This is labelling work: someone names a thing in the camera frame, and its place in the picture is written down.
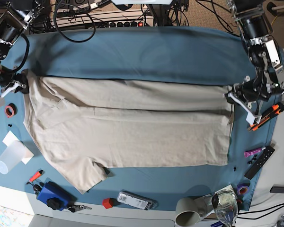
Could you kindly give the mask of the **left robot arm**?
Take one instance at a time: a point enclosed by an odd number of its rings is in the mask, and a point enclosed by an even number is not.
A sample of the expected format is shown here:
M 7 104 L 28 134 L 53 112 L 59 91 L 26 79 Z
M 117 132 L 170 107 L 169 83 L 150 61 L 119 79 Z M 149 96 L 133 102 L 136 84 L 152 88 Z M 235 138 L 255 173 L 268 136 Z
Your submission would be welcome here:
M 250 81 L 233 85 L 227 97 L 247 112 L 251 104 L 268 101 L 270 96 L 284 93 L 284 65 L 278 44 L 261 0 L 229 0 L 227 5 L 239 27 L 240 36 L 256 75 Z

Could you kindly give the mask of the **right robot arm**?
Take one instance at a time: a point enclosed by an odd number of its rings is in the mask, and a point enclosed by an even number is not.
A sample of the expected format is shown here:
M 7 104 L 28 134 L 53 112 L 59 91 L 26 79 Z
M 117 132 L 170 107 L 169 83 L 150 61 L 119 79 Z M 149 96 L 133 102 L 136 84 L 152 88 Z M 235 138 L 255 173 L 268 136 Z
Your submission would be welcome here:
M 3 4 L 6 10 L 0 17 L 0 86 L 4 91 L 15 86 L 15 92 L 27 94 L 29 92 L 27 78 L 18 73 L 29 54 L 30 43 L 25 31 L 40 15 L 44 4 L 41 0 L 6 0 Z M 26 42 L 23 60 L 16 68 L 8 69 L 1 65 L 1 61 L 7 57 L 9 50 L 20 37 Z

